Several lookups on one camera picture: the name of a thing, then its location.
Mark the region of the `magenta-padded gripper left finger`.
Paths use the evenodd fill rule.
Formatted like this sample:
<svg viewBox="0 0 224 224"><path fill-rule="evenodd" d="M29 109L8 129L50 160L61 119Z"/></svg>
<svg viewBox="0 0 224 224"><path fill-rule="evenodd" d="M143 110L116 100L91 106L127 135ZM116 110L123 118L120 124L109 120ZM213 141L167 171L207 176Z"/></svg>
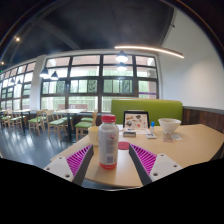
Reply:
<svg viewBox="0 0 224 224"><path fill-rule="evenodd" d="M67 157L58 156L44 170L81 186L93 155L93 146L88 145Z"/></svg>

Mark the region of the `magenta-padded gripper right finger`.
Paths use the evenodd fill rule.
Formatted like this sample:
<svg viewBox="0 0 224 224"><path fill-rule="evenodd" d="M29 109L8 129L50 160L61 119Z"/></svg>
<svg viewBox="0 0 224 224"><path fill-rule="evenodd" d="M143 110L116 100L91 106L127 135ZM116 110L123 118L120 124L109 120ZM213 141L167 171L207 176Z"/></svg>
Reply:
<svg viewBox="0 0 224 224"><path fill-rule="evenodd" d="M155 155L134 144L129 145L129 155L134 162L143 186L182 169L178 163L166 154Z"/></svg>

